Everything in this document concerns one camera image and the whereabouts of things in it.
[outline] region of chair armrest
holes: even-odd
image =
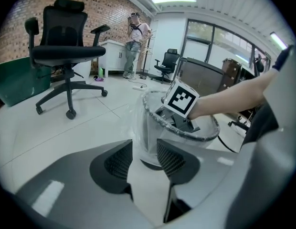
[[[157,66],[159,65],[159,60],[155,59],[155,61],[157,62]]]
[[[34,48],[34,36],[39,34],[39,24],[38,19],[36,17],[27,19],[25,21],[25,30],[29,34],[29,58],[31,67],[36,69],[38,68],[38,64],[35,63],[32,57],[32,49]]]
[[[93,46],[97,46],[97,44],[98,44],[98,40],[99,40],[99,36],[100,36],[100,33],[106,32],[106,31],[108,31],[109,29],[111,29],[111,28],[110,28],[108,25],[102,25],[102,26],[97,27],[97,28],[94,29],[94,30],[91,30],[91,33],[92,33],[92,34],[95,34],[95,38],[94,38],[94,42],[93,42]]]

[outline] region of white ceiling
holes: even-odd
[[[137,1],[151,14],[171,12],[176,8],[184,12],[193,12],[195,9],[205,10],[210,12],[211,16],[220,13],[228,16],[232,21],[242,22],[246,28],[255,30],[278,49],[279,47],[270,38],[270,33],[273,31],[286,44],[295,42],[293,33],[270,0],[197,0],[197,3],[179,2],[157,5],[154,5],[151,0]]]

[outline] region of clear plastic bag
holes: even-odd
[[[127,136],[133,140],[133,147],[139,151],[139,158],[149,164],[160,166],[157,159],[157,139],[169,139],[186,143],[194,148],[207,148],[220,131],[213,116],[199,117],[195,122],[200,130],[189,133],[172,126],[155,112],[163,105],[161,98],[166,91],[144,92],[125,115]]]

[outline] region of person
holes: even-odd
[[[133,78],[133,61],[135,60],[139,49],[146,40],[152,37],[150,27],[146,23],[141,23],[139,13],[131,14],[132,23],[128,27],[128,41],[126,43],[126,63],[123,77],[126,79]]]
[[[261,104],[242,145],[255,142],[265,133],[277,129],[277,121],[270,105],[265,102],[263,92],[281,70],[292,47],[290,45],[282,50],[274,66],[261,76],[243,81],[222,92],[199,98],[188,116],[189,119],[204,115],[236,113]]]

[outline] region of green container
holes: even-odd
[[[45,66],[33,69],[29,57],[0,63],[0,99],[13,106],[44,92],[50,86],[51,71]]]

